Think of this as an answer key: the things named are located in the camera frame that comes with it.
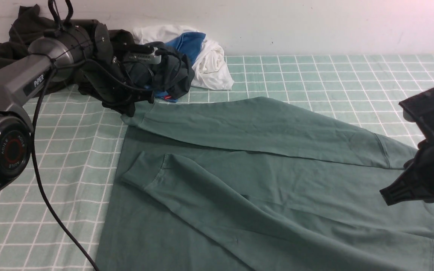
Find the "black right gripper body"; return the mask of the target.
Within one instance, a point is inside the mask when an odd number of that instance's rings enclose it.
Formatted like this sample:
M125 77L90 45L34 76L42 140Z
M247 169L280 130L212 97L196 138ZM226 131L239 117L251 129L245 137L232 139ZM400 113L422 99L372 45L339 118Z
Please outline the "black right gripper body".
M407 201L434 202L434 87L399 102L403 117L415 123L424 135L414 158L404 172L380 190L388 206Z

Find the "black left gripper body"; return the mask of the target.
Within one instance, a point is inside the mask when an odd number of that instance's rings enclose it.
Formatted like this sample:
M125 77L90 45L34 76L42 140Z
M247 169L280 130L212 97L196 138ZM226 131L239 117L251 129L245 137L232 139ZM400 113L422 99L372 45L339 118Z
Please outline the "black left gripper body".
M110 40L107 26L99 21L79 21L93 43L93 55L79 69L89 87L78 86L83 95L91 96L102 106L130 117L134 115L136 102L154 102L154 94L134 86L123 66L122 59L127 52L161 55L147 45L116 43Z

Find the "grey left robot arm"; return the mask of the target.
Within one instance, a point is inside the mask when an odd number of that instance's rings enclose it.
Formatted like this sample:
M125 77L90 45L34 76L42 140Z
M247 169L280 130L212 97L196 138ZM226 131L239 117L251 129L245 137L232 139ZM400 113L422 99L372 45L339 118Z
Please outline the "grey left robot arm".
M0 191L26 168L34 149L35 125L23 106L44 94L51 82L81 71L105 108L134 115L134 104L154 102L150 90L131 83L98 20L67 20L29 46L30 54L0 69Z

